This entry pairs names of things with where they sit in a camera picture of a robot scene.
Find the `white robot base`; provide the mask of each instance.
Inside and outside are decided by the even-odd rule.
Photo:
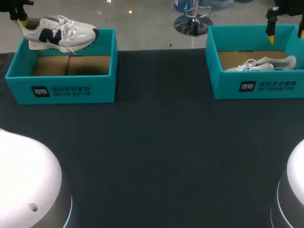
[[[0,227],[78,228],[74,199],[51,150],[0,130]]]
[[[292,151],[270,210],[273,228],[304,227],[304,140]]]

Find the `shoelace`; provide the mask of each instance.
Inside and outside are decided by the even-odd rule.
[[[256,65],[256,60],[255,59],[249,59],[243,65],[238,66],[236,68],[236,71],[244,71],[244,69],[254,69],[254,68],[256,68],[255,65]]]
[[[75,28],[75,21],[69,20],[64,16],[58,15],[57,16],[58,22],[59,22],[59,29],[61,30],[61,39],[63,40],[64,45],[67,49],[69,49],[71,52],[75,54],[74,51],[70,47],[67,46],[65,42],[65,37],[68,36],[70,39],[74,39],[76,34],[76,28]]]

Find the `white sneaker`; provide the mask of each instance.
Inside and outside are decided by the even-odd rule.
[[[19,26],[31,50],[55,48],[63,53],[75,53],[89,46],[98,36],[97,29],[84,28],[60,17],[58,20],[42,18],[35,29],[27,29],[20,21]]]
[[[256,65],[262,65],[265,63],[270,63],[277,70],[294,70],[296,65],[296,58],[294,56],[288,56],[285,59],[271,59],[264,57],[256,62]]]
[[[61,24],[61,25],[65,24],[65,23],[68,23],[68,24],[75,23],[75,25],[81,26],[83,28],[97,29],[94,25],[78,22],[78,21],[75,21],[75,20],[70,20],[70,19],[68,19],[64,16],[61,16],[61,15],[58,15],[58,16],[50,15],[50,16],[45,16],[45,18],[50,19],[50,20],[55,20],[55,21],[59,22],[59,24]]]
[[[274,67],[270,63],[265,63],[260,66],[256,66],[256,61],[254,59],[249,59],[243,65],[225,71],[261,71],[261,70],[274,70]]]

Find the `white dome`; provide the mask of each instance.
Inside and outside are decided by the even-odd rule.
[[[304,205],[304,140],[294,148],[288,159],[287,176],[295,196]]]
[[[0,227],[29,228],[54,204],[62,181],[54,154],[36,140],[0,131]]]

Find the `navy n logo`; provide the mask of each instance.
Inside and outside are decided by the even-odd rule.
[[[40,33],[39,41],[46,43],[47,40],[49,40],[51,44],[58,45],[59,41],[61,40],[61,30],[58,30],[56,35],[53,36],[53,30],[44,28]]]

